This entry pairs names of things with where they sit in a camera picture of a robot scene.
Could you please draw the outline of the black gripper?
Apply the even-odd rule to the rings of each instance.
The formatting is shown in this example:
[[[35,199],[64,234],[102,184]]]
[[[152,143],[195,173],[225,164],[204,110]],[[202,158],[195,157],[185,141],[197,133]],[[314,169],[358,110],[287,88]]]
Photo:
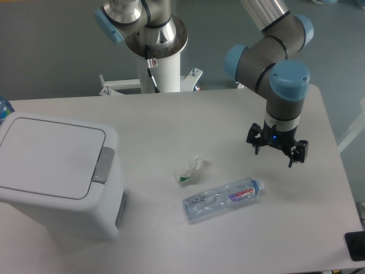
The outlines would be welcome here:
[[[304,163],[309,150],[309,142],[306,140],[295,140],[297,127],[290,131],[274,130],[264,121],[263,129],[260,125],[253,123],[249,129],[246,142],[251,144],[258,155],[260,148],[270,146],[283,152],[290,151],[289,165],[291,168],[293,163]]]

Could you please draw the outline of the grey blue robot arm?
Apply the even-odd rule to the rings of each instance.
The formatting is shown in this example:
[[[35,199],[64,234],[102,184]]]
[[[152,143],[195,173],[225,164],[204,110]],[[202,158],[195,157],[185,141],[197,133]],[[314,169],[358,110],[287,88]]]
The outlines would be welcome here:
[[[295,133],[309,90],[310,72],[292,60],[313,38],[311,21],[293,15],[284,1],[244,1],[263,37],[254,46],[235,45],[224,70],[236,82],[266,100],[262,126],[253,124],[246,141],[256,150],[270,146],[290,163],[305,161],[309,143]],[[170,1],[106,1],[95,19],[109,39],[125,42],[137,56],[143,93],[180,92],[180,54],[188,42],[185,23]]]

